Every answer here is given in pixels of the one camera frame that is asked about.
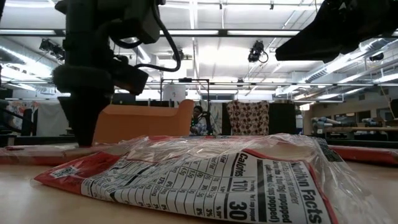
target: number 30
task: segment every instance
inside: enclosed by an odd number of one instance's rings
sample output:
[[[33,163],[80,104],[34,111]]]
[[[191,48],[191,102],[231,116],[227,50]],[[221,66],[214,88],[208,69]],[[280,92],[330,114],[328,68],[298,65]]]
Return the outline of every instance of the number 30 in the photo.
[[[248,217],[247,213],[245,211],[240,211],[247,209],[247,207],[248,205],[244,202],[241,202],[240,205],[236,204],[236,202],[230,202],[229,208],[232,209],[232,211],[229,212],[229,217],[231,217],[234,220],[247,219]]]

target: floral fabric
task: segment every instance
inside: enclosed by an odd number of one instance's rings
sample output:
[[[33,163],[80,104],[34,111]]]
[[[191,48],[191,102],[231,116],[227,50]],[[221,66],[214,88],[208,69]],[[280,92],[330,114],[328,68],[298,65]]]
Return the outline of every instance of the floral fabric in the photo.
[[[232,101],[227,104],[227,110],[232,126],[232,135],[268,135],[268,102],[240,103]]]

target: person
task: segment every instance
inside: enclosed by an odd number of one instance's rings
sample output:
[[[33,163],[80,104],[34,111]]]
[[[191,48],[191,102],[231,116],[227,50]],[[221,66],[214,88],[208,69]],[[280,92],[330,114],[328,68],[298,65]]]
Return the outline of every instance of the person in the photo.
[[[206,118],[203,116],[203,108],[201,106],[193,108],[190,135],[207,135]]]

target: nutrition facts label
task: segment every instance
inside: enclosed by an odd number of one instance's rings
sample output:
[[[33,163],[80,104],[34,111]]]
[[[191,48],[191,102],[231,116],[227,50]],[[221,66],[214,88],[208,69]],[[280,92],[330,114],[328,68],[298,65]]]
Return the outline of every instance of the nutrition facts label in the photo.
[[[261,159],[249,151],[208,159],[182,156],[155,164],[123,157],[84,180],[81,193],[218,220],[333,223],[332,210],[306,163]]]

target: clear plastic bag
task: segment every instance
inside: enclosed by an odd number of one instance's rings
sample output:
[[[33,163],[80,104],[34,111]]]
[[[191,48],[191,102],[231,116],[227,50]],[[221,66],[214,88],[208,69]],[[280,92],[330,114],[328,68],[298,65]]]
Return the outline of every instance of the clear plastic bag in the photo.
[[[35,180],[89,197],[244,223],[392,223],[323,140],[143,137]]]

